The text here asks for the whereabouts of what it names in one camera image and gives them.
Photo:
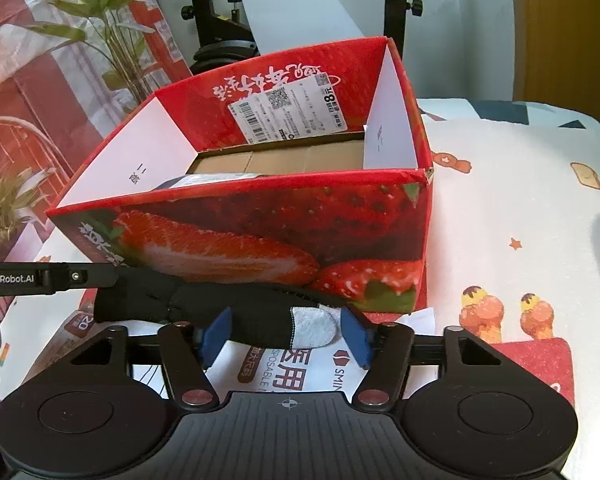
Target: qr code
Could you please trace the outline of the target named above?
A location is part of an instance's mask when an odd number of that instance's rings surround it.
[[[269,90],[265,92],[267,98],[269,99],[269,103],[271,104],[271,108],[274,110],[279,110],[285,106],[291,106],[291,101],[289,100],[289,96],[286,95],[286,90],[284,88],[276,88],[274,90]]]
[[[318,86],[325,86],[330,83],[329,76],[324,72],[315,75],[315,82],[318,83]]]

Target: strawberry slice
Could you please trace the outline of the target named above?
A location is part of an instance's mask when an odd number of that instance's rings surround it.
[[[191,282],[276,282],[304,285],[318,271],[314,257],[269,238],[199,229],[141,211],[122,213],[120,240],[155,270]]]
[[[423,263],[355,260],[325,267],[311,288],[352,300],[365,312],[413,312]]]

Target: silver screw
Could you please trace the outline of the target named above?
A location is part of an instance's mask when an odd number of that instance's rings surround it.
[[[358,400],[367,406],[382,406],[389,402],[389,394],[382,390],[363,390],[358,394]]]
[[[206,390],[189,390],[182,394],[182,402],[189,406],[204,406],[214,400],[211,392]]]

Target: box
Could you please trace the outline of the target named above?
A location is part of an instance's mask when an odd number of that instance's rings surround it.
[[[48,211],[94,261],[426,304],[432,161],[395,45],[277,52],[157,90]]]

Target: red logo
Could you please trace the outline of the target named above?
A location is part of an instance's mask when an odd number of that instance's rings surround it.
[[[336,366],[346,366],[349,361],[351,361],[351,359],[349,358],[349,352],[346,350],[338,350],[333,355],[333,363]]]

